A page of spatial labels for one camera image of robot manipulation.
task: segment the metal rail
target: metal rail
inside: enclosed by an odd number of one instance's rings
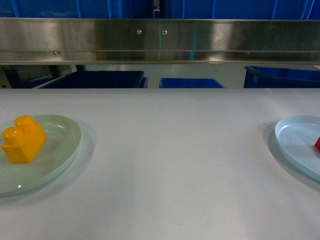
[[[319,64],[318,20],[0,18],[0,65]]]

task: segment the blue plastic bin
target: blue plastic bin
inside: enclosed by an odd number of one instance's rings
[[[246,66],[244,88],[320,88],[320,71]]]
[[[320,0],[160,0],[162,18],[319,20]]]
[[[132,89],[146,86],[143,71],[77,71],[41,89]]]
[[[0,0],[0,17],[152,18],[152,0]]]
[[[161,89],[223,89],[217,80],[212,78],[162,78]]]

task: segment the yellow lego brick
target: yellow lego brick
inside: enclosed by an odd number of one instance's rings
[[[1,148],[13,164],[31,163],[47,139],[45,131],[28,115],[19,116],[14,125],[3,131]]]

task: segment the oval plate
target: oval plate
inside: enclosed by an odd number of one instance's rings
[[[41,123],[47,136],[31,163],[11,163],[0,150],[0,196],[16,195],[34,189],[52,180],[75,159],[81,141],[78,124],[65,116],[33,116]],[[2,133],[14,122],[0,125]]]
[[[320,117],[286,117],[276,124],[274,132],[284,157],[301,172],[320,182],[320,151],[315,147],[320,137]]]

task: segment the green glass plate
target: green glass plate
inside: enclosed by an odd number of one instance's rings
[[[20,194],[39,187],[64,171],[79,151],[81,130],[65,116],[33,116],[41,123],[47,140],[31,163],[11,163],[0,149],[0,197]],[[0,133],[14,122],[0,125]],[[0,136],[0,145],[4,140]]]

